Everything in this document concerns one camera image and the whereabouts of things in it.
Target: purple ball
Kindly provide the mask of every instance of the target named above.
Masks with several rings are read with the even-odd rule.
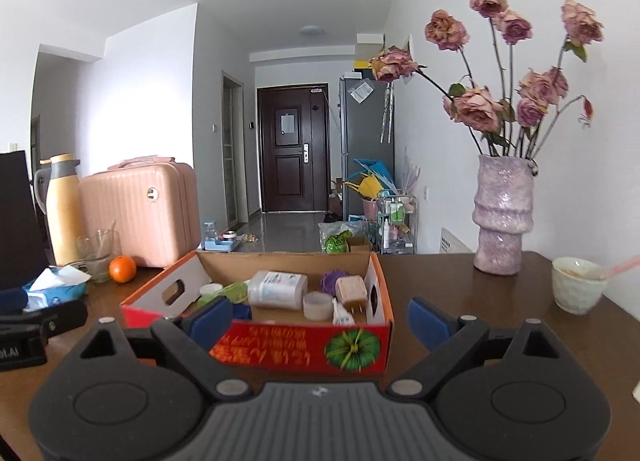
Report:
[[[326,274],[322,281],[320,281],[320,286],[322,291],[328,293],[332,297],[335,297],[335,282],[340,279],[340,277],[349,277],[348,273],[344,273],[339,269],[334,269],[330,273]]]

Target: ceiling light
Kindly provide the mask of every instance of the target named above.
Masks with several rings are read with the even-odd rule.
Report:
[[[318,35],[324,34],[324,30],[320,28],[320,26],[316,26],[314,24],[310,24],[308,26],[303,26],[300,28],[300,34],[305,37],[317,37]]]

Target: gray floor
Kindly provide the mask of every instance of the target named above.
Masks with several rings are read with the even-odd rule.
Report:
[[[258,214],[238,229],[253,234],[257,243],[243,243],[237,251],[320,251],[321,214]]]

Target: silver refrigerator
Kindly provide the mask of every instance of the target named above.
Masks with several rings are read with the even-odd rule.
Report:
[[[380,143],[382,117],[385,109],[385,82],[370,80],[374,87],[371,94],[362,103],[351,96],[349,89],[360,83],[357,78],[340,79],[340,125],[342,128],[342,179],[361,170],[362,167],[353,158],[376,160],[386,165],[389,173],[394,170],[394,132],[391,130],[391,143],[388,141],[388,120],[385,123],[385,137]],[[342,218],[351,215],[363,215],[362,198],[346,185],[342,187]]]

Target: red printed box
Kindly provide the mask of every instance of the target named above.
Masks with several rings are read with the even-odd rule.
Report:
[[[302,273],[319,291],[324,274],[339,269],[360,275],[367,307],[353,326],[305,318],[302,311],[252,307],[252,321],[234,320],[210,354],[227,364],[305,373],[385,371],[393,313],[380,261],[374,253],[215,253],[193,251],[122,302],[127,327],[146,327],[159,316],[182,314],[209,282],[247,281],[258,271]]]

